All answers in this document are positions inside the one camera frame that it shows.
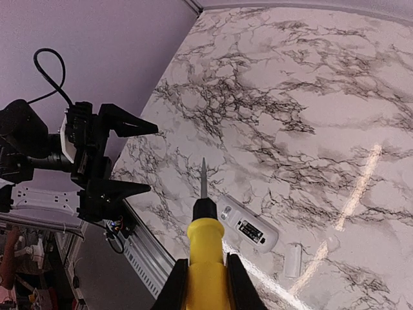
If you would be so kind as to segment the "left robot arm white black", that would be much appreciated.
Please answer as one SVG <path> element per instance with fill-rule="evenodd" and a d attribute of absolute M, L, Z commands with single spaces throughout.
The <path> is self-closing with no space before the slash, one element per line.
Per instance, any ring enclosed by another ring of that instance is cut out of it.
<path fill-rule="evenodd" d="M 116 229 L 125 226 L 123 200 L 151 190 L 147 184 L 111 179 L 112 162 L 105 156 L 114 131 L 120 138 L 159 131 L 115 104 L 101 105 L 97 114 L 89 102 L 70 107 L 57 134 L 23 99 L 1 110 L 1 212 L 19 209 L 73 214 L 88 223 L 110 220 Z M 31 189 L 25 182 L 36 170 L 69 174 L 78 191 Z"/>

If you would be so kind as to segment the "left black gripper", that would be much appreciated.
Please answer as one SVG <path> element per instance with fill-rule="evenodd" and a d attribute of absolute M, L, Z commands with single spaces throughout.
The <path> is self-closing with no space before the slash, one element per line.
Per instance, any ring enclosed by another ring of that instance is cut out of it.
<path fill-rule="evenodd" d="M 92 132 L 84 147 L 77 149 L 70 178 L 81 190 L 78 217 L 89 223 L 116 221 L 125 214 L 123 200 L 149 192 L 151 186 L 128 181 L 109 180 L 111 159 L 105 156 L 110 130 L 119 138 L 157 134 L 158 126 L 123 110 L 115 104 L 102 104 L 92 112 Z"/>

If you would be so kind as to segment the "white remote control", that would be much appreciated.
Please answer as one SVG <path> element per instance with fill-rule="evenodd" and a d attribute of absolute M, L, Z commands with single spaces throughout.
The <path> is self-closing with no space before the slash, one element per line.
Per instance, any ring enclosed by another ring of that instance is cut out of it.
<path fill-rule="evenodd" d="M 268 253 L 276 246 L 278 230 L 241 202 L 226 194 L 216 204 L 219 220 L 259 252 Z"/>

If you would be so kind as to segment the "white battery compartment cover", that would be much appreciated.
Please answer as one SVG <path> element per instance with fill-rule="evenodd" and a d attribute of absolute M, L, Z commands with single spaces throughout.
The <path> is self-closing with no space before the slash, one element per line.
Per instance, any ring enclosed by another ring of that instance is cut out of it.
<path fill-rule="evenodd" d="M 286 278 L 298 278 L 301 272 L 302 246 L 290 243 L 285 253 L 284 274 Z"/>

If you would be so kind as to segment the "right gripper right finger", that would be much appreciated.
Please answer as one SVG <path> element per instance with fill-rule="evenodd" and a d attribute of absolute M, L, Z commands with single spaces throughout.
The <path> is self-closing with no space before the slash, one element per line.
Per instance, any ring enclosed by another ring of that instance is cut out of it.
<path fill-rule="evenodd" d="M 230 308 L 235 310 L 267 310 L 237 254 L 227 254 L 226 268 Z"/>

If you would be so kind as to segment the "left aluminium frame post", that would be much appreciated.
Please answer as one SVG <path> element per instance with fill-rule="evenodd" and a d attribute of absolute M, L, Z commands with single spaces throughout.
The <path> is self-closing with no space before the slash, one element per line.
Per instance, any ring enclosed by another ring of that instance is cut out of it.
<path fill-rule="evenodd" d="M 196 0 L 183 0 L 183 2 L 199 16 L 203 12 L 203 7 Z"/>

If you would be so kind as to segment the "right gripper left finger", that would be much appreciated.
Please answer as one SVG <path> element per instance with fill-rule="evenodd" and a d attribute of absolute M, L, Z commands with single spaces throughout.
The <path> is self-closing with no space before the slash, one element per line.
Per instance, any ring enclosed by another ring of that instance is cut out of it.
<path fill-rule="evenodd" d="M 182 310 L 186 307 L 188 259 L 178 259 L 151 310 Z"/>

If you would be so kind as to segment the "yellow handled screwdriver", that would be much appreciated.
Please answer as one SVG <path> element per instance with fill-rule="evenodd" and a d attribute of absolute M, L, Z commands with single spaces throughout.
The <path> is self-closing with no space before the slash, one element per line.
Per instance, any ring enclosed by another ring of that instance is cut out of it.
<path fill-rule="evenodd" d="M 208 197 L 206 162 L 201 164 L 201 197 L 193 206 L 187 235 L 190 258 L 186 296 L 187 309 L 229 309 L 227 272 L 223 259 L 224 227 L 217 207 Z"/>

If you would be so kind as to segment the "front aluminium rail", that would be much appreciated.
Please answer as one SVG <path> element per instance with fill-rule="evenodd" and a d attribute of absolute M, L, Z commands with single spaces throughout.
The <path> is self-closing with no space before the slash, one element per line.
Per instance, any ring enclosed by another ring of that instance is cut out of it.
<path fill-rule="evenodd" d="M 134 272 L 150 294 L 157 298 L 175 260 L 126 200 L 121 211 L 123 213 L 116 221 L 107 220 L 105 224 Z"/>

